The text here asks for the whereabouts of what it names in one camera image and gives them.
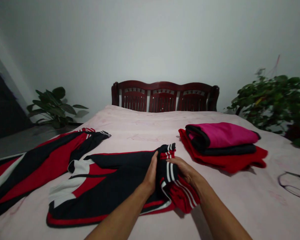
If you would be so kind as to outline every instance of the stack of folded clothes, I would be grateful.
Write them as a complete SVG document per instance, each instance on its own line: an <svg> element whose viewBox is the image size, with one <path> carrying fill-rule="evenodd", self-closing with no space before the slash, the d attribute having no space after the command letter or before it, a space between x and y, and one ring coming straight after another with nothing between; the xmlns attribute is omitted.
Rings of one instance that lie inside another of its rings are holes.
<svg viewBox="0 0 300 240"><path fill-rule="evenodd" d="M189 124L179 129L181 141L198 163L236 173L250 165L265 168L267 151L254 145L260 135L231 123Z"/></svg>

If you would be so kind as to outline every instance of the eyeglasses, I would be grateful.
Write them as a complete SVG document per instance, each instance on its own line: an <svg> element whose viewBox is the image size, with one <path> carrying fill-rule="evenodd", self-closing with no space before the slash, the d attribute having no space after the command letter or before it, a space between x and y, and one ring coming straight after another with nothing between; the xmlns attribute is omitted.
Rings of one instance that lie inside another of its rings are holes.
<svg viewBox="0 0 300 240"><path fill-rule="evenodd" d="M282 176L284 176L286 174L290 174L292 176L299 177L299 178L300 178L300 175L295 174L295 173L285 172L285 173L281 174L280 176L278 176L278 178L277 178L281 187L283 187L286 191L292 193L293 195L300 197L300 189L299 188L291 186L291 185L283 185L282 184Z"/></svg>

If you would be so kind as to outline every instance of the floor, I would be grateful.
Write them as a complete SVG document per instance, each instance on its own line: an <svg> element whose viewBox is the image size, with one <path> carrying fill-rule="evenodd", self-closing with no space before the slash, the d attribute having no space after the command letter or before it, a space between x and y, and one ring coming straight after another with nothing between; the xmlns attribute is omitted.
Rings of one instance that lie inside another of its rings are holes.
<svg viewBox="0 0 300 240"><path fill-rule="evenodd" d="M67 131L72 131L76 127L77 126L67 126ZM36 126L1 138L0 158L27 152L56 135L56 131L51 126Z"/></svg>

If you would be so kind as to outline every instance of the person's right hand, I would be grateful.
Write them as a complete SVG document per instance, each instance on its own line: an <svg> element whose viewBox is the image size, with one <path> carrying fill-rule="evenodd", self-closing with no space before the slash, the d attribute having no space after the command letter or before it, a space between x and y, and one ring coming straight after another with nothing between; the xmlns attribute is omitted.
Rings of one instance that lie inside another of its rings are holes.
<svg viewBox="0 0 300 240"><path fill-rule="evenodd" d="M193 181L195 177L202 177L192 166L190 166L180 157L175 156L174 158L167 159L167 162L176 164L184 175L184 180L191 185L194 184Z"/></svg>

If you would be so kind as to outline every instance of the dark door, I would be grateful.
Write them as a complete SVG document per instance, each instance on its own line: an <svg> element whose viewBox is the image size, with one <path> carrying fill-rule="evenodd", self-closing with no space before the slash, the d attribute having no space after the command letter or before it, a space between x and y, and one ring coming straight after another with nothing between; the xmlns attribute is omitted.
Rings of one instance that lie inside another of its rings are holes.
<svg viewBox="0 0 300 240"><path fill-rule="evenodd" d="M0 75L0 138L32 126Z"/></svg>

